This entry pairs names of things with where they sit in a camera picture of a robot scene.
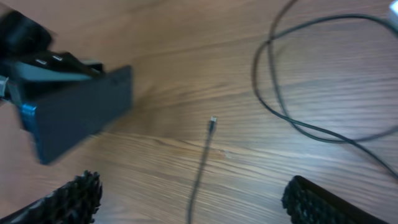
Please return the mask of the black ridged right gripper left finger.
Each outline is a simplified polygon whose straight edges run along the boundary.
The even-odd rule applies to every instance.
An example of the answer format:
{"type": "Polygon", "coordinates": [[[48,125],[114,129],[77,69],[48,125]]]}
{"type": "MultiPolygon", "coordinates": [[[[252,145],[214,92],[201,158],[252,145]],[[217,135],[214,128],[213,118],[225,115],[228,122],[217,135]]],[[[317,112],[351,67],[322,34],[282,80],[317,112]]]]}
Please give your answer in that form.
{"type": "Polygon", "coordinates": [[[1,224],[94,223],[102,194],[99,173],[86,170],[51,194],[1,218],[1,224]]]}

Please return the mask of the black ridged right gripper right finger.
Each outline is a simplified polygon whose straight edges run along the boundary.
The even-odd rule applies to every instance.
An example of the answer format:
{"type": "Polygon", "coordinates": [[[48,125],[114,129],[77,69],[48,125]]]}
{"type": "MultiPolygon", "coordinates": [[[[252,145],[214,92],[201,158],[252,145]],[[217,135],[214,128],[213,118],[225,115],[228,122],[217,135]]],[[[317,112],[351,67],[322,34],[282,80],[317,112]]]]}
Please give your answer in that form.
{"type": "Polygon", "coordinates": [[[287,184],[282,206],[294,224],[387,224],[299,175],[287,184]]]}

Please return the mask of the Samsung Galaxy smartphone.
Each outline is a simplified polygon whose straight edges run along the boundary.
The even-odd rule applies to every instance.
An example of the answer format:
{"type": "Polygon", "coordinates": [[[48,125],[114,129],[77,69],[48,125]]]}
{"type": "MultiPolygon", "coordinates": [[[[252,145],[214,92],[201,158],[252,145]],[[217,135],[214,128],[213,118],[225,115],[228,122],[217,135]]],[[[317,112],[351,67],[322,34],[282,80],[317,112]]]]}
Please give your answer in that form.
{"type": "Polygon", "coordinates": [[[101,131],[132,107],[130,65],[51,93],[19,108],[31,133],[38,160],[51,164],[91,134],[101,131]]]}

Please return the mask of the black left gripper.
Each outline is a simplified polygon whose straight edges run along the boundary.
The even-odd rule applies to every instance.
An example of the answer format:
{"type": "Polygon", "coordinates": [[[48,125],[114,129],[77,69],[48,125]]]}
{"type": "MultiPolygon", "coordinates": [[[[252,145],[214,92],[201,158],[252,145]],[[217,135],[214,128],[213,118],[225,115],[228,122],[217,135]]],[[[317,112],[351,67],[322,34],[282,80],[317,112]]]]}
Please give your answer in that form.
{"type": "Polygon", "coordinates": [[[103,64],[49,50],[51,34],[18,11],[1,16],[1,98],[31,101],[104,76],[103,64]]]}

